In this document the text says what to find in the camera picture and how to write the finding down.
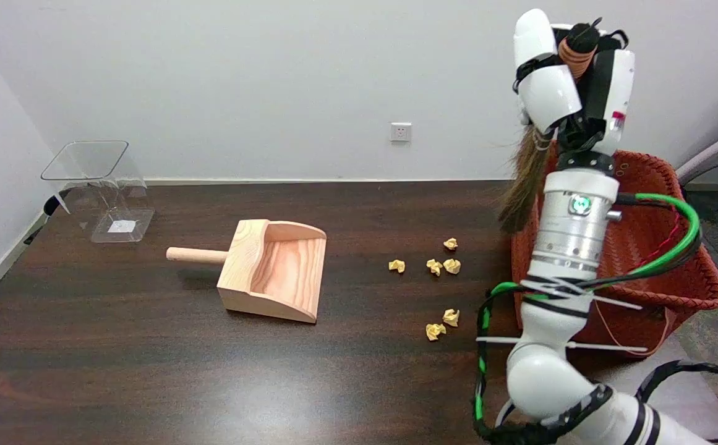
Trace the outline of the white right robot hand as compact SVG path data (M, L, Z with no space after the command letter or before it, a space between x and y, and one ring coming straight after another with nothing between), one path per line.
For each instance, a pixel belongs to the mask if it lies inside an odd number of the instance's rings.
M513 34L513 90L526 124L560 148L613 155L621 149L635 56L627 34L591 23L552 23L525 12Z

